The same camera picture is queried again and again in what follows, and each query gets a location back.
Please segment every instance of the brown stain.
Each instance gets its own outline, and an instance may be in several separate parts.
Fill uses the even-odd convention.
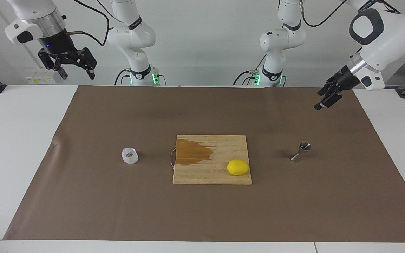
[[[200,142],[177,139],[176,164],[192,165],[200,161],[210,160],[213,151],[208,146],[202,146]]]

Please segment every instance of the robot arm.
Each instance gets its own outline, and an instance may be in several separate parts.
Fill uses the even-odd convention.
[[[130,66],[133,85],[158,84],[158,70],[148,62],[141,49],[156,43],[154,30],[145,24],[138,14],[135,0],[111,0],[115,17],[125,26],[117,26],[109,31],[108,41],[126,56]]]
[[[277,85],[285,63],[282,50],[298,47],[305,42],[305,30],[301,27],[300,0],[282,0],[278,16],[284,27],[260,37],[260,47],[266,52],[266,59],[257,85]]]
[[[7,0],[18,17],[5,29],[11,42],[21,45],[38,40],[42,49],[38,56],[47,69],[57,71],[63,79],[68,77],[61,66],[73,64],[87,71],[94,79],[96,60],[88,48],[77,50],[65,29],[66,16],[61,16],[52,0]]]
[[[349,0],[358,10],[350,24],[350,36],[362,48],[318,92],[324,96],[315,109],[331,107],[342,98],[343,90],[362,83],[370,91],[385,88],[381,71],[405,55],[405,15],[369,8],[376,0]]]

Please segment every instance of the brown leather surface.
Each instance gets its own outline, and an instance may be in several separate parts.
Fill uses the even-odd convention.
[[[4,239],[405,242],[405,182],[342,94],[80,86]],[[173,185],[177,134],[246,135],[253,184]]]

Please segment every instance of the lemon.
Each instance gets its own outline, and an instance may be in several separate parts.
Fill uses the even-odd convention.
[[[243,160],[234,159],[229,162],[227,169],[232,175],[239,176],[249,171],[249,165]]]

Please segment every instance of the cutting board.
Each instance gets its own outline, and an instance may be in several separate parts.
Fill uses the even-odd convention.
[[[173,184],[252,184],[250,170],[229,173],[233,159],[249,164],[246,136],[177,135]]]

